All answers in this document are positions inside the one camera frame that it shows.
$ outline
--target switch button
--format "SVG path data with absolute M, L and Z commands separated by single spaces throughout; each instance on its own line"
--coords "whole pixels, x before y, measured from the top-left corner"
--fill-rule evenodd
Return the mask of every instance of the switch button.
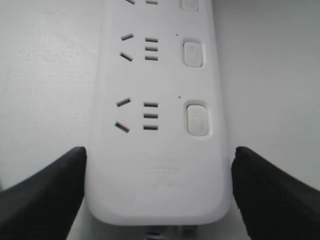
M 184 63 L 193 68 L 200 68 L 203 65 L 202 47 L 199 43 L 187 41 L 183 45 Z
M 181 0 L 182 9 L 187 12 L 198 11 L 198 0 Z
M 204 106 L 189 105 L 186 109 L 188 131 L 193 136 L 209 134 L 208 112 Z

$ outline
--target power socket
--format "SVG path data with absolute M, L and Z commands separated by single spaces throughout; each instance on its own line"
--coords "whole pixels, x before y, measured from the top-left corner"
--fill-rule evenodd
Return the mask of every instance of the power socket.
M 106 0 L 85 194 L 99 220 L 200 225 L 232 199 L 211 0 Z

